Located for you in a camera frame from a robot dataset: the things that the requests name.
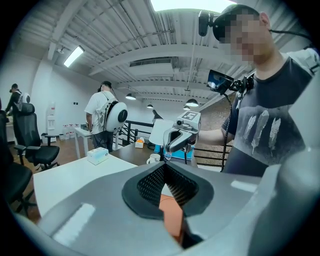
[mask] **cap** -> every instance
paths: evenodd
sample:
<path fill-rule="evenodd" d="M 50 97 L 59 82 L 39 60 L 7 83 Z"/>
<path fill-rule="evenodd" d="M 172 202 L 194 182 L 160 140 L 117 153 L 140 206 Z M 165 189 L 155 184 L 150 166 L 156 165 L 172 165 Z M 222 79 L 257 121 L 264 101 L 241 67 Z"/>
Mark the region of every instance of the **cap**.
<path fill-rule="evenodd" d="M 225 26 L 228 26 L 231 21 L 236 20 L 236 15 L 244 14 L 243 10 L 249 10 L 250 14 L 257 14 L 259 12 L 244 4 L 231 4 L 225 8 L 222 13 L 215 19 L 213 23 L 213 35 L 218 41 L 222 41 L 225 37 Z"/>
<path fill-rule="evenodd" d="M 102 85 L 102 86 L 103 86 L 103 85 L 106 85 L 106 86 L 111 87 L 111 82 L 109 82 L 109 81 L 103 81 L 103 82 L 101 83 L 101 85 Z"/>

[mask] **feather print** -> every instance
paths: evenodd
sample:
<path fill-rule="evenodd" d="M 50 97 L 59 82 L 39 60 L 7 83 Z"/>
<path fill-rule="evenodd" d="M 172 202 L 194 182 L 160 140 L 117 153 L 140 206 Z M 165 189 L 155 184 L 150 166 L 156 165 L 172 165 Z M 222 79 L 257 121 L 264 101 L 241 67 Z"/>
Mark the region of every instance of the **feather print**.
<path fill-rule="evenodd" d="M 279 132 L 280 124 L 281 124 L 281 118 L 279 118 L 277 121 L 276 121 L 276 118 L 273 119 L 271 131 L 270 131 L 270 137 L 269 137 L 269 148 L 271 150 L 272 157 L 273 157 L 272 151 L 276 149 L 275 145 L 277 142 L 277 135 Z"/>
<path fill-rule="evenodd" d="M 262 114 L 259 116 L 258 122 L 256 124 L 255 134 L 252 140 L 252 154 L 254 154 L 255 148 L 259 146 L 261 133 L 265 128 L 269 119 L 269 112 L 267 110 L 263 111 Z"/>
<path fill-rule="evenodd" d="M 256 122 L 256 118 L 257 116 L 251 116 L 250 119 L 249 119 L 249 122 L 245 128 L 245 132 L 244 132 L 244 135 L 243 135 L 243 138 L 246 140 L 248 139 L 248 136 L 249 136 L 249 133 L 251 131 L 251 128 L 252 126 L 254 126 L 255 122 Z"/>

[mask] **wooden floor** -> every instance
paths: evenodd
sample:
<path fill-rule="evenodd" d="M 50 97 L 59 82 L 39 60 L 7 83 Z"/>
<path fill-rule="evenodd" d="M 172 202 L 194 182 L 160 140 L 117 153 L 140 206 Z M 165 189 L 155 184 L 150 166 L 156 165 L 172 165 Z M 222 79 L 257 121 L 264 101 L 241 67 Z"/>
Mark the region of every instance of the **wooden floor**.
<path fill-rule="evenodd" d="M 83 138 L 79 137 L 78 142 L 79 142 L 80 155 L 81 155 L 81 157 L 85 157 Z M 71 138 L 68 140 L 57 139 L 57 142 L 53 142 L 51 144 L 60 147 L 60 151 L 59 151 L 59 154 L 58 154 L 55 162 L 58 162 L 60 165 L 64 165 L 64 164 L 67 164 L 67 163 L 70 163 L 72 161 L 77 160 L 76 146 L 75 146 L 75 139 L 74 138 Z M 88 147 L 89 147 L 89 150 L 92 150 L 94 148 L 91 139 L 88 139 Z M 10 148 L 10 151 L 11 151 L 13 157 L 14 157 L 14 161 L 16 163 L 20 164 L 20 159 L 19 159 L 19 156 L 17 155 L 17 151 L 14 149 L 14 145 L 12 145 L 12 144 L 9 145 L 9 148 Z M 27 166 L 28 168 L 30 168 L 34 174 L 38 172 L 38 170 L 36 170 L 36 167 L 33 165 L 33 163 L 29 163 L 28 160 L 25 158 L 23 158 L 23 161 L 24 161 L 24 165 Z M 33 181 L 33 177 L 32 177 L 23 194 L 27 195 L 33 189 L 34 189 L 34 181 Z M 32 195 L 32 197 L 30 198 L 29 201 L 31 203 L 37 203 L 35 194 Z M 15 209 L 18 206 L 19 206 L 19 203 L 14 202 L 11 205 L 11 208 L 13 211 L 15 211 Z M 39 214 L 38 208 L 37 207 L 29 207 L 28 217 L 31 221 L 33 221 L 34 223 L 37 223 L 38 220 L 40 219 L 40 214 Z"/>

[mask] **tissue box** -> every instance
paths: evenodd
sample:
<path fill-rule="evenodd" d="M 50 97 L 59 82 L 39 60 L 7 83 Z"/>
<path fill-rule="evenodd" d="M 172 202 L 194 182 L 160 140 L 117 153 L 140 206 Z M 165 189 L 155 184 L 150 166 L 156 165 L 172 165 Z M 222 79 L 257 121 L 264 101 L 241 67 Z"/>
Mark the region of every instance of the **tissue box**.
<path fill-rule="evenodd" d="M 87 159 L 95 166 L 109 158 L 109 151 L 106 148 L 98 147 L 88 151 Z"/>
<path fill-rule="evenodd" d="M 143 149 L 144 148 L 144 143 L 145 143 L 145 140 L 144 138 L 139 138 L 136 142 L 135 142 L 135 147 L 138 148 L 138 149 Z"/>

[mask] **air vent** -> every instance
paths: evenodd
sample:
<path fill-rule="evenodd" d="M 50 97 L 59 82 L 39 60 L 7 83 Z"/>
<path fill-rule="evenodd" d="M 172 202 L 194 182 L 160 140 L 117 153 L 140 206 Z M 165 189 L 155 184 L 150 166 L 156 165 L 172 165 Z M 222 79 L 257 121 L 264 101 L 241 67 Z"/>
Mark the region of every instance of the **air vent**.
<path fill-rule="evenodd" d="M 150 64 L 163 64 L 163 63 L 171 63 L 172 59 L 168 57 L 158 57 L 158 58 L 146 58 L 139 59 L 133 62 L 130 62 L 130 67 L 142 66 L 142 65 L 150 65 Z"/>
<path fill-rule="evenodd" d="M 130 63 L 129 71 L 136 77 L 172 77 L 174 69 L 171 58 L 148 58 Z"/>

